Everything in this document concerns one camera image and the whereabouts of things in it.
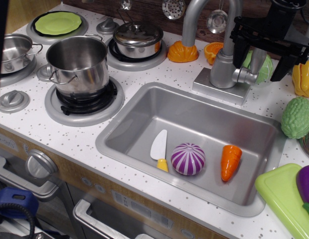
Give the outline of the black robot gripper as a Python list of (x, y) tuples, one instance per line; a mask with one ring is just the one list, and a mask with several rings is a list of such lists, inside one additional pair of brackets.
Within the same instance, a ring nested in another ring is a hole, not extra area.
[(251, 46), (281, 57), (271, 82), (280, 81), (295, 65), (306, 63), (309, 38), (293, 26), (296, 13), (303, 12), (306, 3), (305, 0), (273, 0), (266, 17), (236, 17), (230, 36), (234, 42), (233, 65), (242, 67)]

